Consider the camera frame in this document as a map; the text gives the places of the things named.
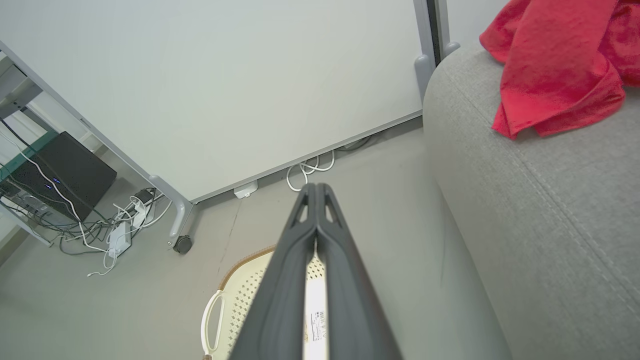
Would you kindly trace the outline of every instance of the barcode label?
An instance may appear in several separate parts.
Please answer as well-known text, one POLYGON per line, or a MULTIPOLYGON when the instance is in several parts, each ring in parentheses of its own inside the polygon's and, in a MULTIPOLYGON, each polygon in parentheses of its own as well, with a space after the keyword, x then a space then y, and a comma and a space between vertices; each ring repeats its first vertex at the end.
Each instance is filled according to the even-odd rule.
POLYGON ((326 317, 324 311, 311 313, 311 333, 313 341, 320 341, 326 338, 326 317))

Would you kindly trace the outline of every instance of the white cable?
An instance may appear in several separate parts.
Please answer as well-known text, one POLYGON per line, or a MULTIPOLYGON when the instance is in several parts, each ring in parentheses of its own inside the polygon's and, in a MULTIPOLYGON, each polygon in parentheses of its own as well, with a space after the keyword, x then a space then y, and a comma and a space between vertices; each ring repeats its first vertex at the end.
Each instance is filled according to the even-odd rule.
POLYGON ((295 165, 293 165, 292 167, 290 167, 287 170, 287 184, 289 185, 289 188, 295 192, 300 192, 302 190, 302 188, 300 189, 296 189, 293 187, 293 185, 291 184, 291 180, 289 180, 289 174, 291 173, 291 169, 293 169, 295 166, 300 167, 300 171, 302 171, 302 175, 305 177, 305 185, 309 184, 309 175, 313 174, 316 170, 317 171, 327 171, 329 169, 331 169, 333 167, 333 164, 335 163, 335 152, 333 150, 331 150, 331 163, 329 164, 328 167, 326 168, 319 168, 317 167, 320 164, 320 155, 316 156, 316 165, 315 166, 311 166, 309 164, 307 164, 307 161, 303 161, 301 163, 297 163, 295 165))
POLYGON ((40 166, 35 163, 33 160, 29 159, 28 156, 26 156, 23 152, 22 149, 20 149, 20 147, 18 146, 18 144, 16 144, 15 142, 13 142, 13 140, 9 139, 5 134, 3 134, 2 132, 0 132, 0 135, 2 135, 3 138, 5 138, 7 141, 9 141, 10 143, 13 144, 13 146, 15 146, 16 149, 18 149, 18 152, 20 153, 20 155, 22 155, 23 158, 25 158, 28 162, 32 163, 35 165, 36 168, 38 168, 38 171, 40 172, 40 175, 42 175, 42 177, 44 177, 44 179, 48 182, 51 183, 51 185, 53 185, 53 188, 56 189, 56 192, 58 193, 58 195, 60 195, 60 197, 62 199, 65 199, 65 201, 67 201, 69 203, 69 205, 71 205, 71 211, 73 211, 74 216, 76 217, 76 220, 78 220, 78 225, 80 226, 80 232, 82 233, 82 239, 84 241, 84 246, 90 248, 90 249, 95 249, 95 250, 99 250, 102 252, 107 252, 106 250, 102 250, 98 247, 93 247, 89 244, 87 244, 86 242, 86 235, 84 235, 84 229, 82 228, 82 221, 80 220, 80 217, 78 216, 78 214, 76 213, 76 207, 74 206, 74 203, 71 202, 71 200, 67 199, 64 195, 62 195, 62 193, 60 192, 60 190, 58 190, 58 187, 56 186, 56 183, 54 183, 51 179, 49 179, 43 172, 42 169, 40 168, 40 166))

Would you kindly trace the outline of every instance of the red towel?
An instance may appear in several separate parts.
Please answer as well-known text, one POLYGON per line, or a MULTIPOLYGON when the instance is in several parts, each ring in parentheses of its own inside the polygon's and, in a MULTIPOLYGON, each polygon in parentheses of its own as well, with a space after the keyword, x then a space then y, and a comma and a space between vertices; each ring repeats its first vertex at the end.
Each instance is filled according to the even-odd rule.
POLYGON ((511 0, 480 43, 504 63, 493 129, 515 139, 591 125, 640 86, 640 4, 625 0, 511 0))

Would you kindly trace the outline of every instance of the power adapter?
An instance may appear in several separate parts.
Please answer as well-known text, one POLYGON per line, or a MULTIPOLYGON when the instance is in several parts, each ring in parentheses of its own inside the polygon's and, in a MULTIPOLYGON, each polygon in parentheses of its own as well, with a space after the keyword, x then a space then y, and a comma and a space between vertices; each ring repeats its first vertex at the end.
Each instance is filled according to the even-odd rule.
POLYGON ((125 221, 109 234, 109 250, 107 255, 112 259, 120 256, 131 246, 131 232, 129 228, 129 224, 125 221))

